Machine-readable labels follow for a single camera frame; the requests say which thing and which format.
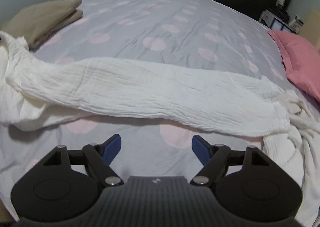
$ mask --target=metal screw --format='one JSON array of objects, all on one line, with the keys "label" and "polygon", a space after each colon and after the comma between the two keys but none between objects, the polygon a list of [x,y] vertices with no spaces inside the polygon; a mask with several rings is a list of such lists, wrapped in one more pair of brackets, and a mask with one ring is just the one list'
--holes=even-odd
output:
[{"label": "metal screw", "polygon": [[117,185],[118,183],[121,182],[121,179],[117,176],[109,176],[104,181],[108,185]]},{"label": "metal screw", "polygon": [[162,180],[159,179],[159,178],[155,178],[155,179],[152,179],[152,182],[153,182],[154,184],[158,184],[158,183],[162,182]]},{"label": "metal screw", "polygon": [[197,175],[193,178],[193,181],[196,183],[196,184],[200,184],[200,185],[203,185],[203,184],[206,184],[209,182],[209,178],[207,178],[206,176],[202,176],[202,175]]}]

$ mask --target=white cloth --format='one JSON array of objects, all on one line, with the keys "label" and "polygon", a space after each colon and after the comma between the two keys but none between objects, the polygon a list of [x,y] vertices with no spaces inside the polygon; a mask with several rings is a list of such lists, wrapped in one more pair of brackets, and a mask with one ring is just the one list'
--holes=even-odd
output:
[{"label": "white cloth", "polygon": [[302,186],[296,219],[307,227],[316,220],[320,124],[297,96],[268,79],[115,58],[55,65],[10,35],[0,37],[1,124],[34,130],[95,113],[263,136],[263,151]]}]

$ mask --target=beige blanket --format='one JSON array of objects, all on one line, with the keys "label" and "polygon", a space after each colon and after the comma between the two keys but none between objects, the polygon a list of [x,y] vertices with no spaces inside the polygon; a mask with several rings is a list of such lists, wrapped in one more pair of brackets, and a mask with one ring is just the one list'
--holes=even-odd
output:
[{"label": "beige blanket", "polygon": [[82,17],[76,8],[82,0],[56,0],[31,5],[21,10],[1,28],[13,37],[24,37],[36,49],[52,33]]}]

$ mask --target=pink pillow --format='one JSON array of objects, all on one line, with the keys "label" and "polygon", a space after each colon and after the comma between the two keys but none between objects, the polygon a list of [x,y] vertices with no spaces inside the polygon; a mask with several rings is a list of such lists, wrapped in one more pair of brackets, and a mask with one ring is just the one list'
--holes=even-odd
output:
[{"label": "pink pillow", "polygon": [[320,55],[305,38],[283,31],[269,31],[278,45],[287,78],[320,102]]}]

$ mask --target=bed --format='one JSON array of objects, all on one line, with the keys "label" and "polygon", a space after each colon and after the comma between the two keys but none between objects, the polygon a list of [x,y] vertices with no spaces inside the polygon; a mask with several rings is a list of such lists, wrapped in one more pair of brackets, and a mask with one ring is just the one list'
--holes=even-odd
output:
[{"label": "bed", "polygon": [[[284,90],[294,90],[320,117],[317,102],[286,79],[268,28],[231,8],[212,0],[83,0],[79,8],[84,17],[52,36],[33,53],[36,58],[63,65],[108,56],[265,75]],[[0,198],[8,211],[18,218],[10,191],[52,148],[79,149],[113,134],[120,134],[123,144],[111,167],[124,180],[130,175],[183,175],[190,181],[202,167],[191,149],[195,134],[233,150],[262,145],[261,138],[204,132],[164,119],[91,116],[32,132],[0,126]],[[81,166],[74,169],[85,172]]]}]

